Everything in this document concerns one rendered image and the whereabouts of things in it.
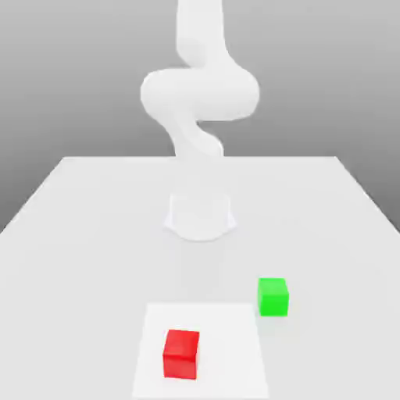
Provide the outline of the small green cube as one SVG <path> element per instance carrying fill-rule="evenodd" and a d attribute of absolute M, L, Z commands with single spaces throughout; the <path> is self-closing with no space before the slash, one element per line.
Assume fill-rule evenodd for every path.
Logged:
<path fill-rule="evenodd" d="M 257 300 L 260 316 L 287 316 L 289 291 L 285 279 L 260 277 Z"/>

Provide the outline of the small red cube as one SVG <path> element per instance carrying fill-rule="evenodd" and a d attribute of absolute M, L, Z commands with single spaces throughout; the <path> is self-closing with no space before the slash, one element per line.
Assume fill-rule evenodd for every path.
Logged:
<path fill-rule="evenodd" d="M 199 338 L 198 331 L 168 330 L 162 352 L 165 378 L 197 379 Z"/>

